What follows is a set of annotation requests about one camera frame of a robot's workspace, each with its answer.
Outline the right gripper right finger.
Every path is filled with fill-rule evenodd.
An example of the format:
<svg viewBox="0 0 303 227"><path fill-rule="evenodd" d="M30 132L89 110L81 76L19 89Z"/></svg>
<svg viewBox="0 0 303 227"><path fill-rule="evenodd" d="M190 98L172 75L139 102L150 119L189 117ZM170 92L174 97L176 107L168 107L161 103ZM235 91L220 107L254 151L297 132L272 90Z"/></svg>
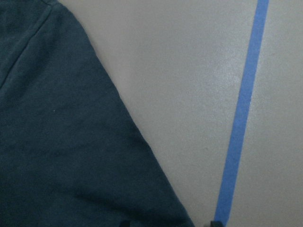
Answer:
<svg viewBox="0 0 303 227"><path fill-rule="evenodd" d="M210 222L210 227L224 227L224 225L221 221L212 220Z"/></svg>

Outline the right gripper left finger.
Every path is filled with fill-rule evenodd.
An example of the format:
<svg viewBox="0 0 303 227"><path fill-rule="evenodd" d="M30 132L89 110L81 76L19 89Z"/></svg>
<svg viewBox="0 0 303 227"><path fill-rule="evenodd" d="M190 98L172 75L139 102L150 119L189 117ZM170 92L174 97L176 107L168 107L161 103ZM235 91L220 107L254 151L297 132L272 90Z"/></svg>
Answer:
<svg viewBox="0 0 303 227"><path fill-rule="evenodd" d="M122 221L120 227L130 227L130 221Z"/></svg>

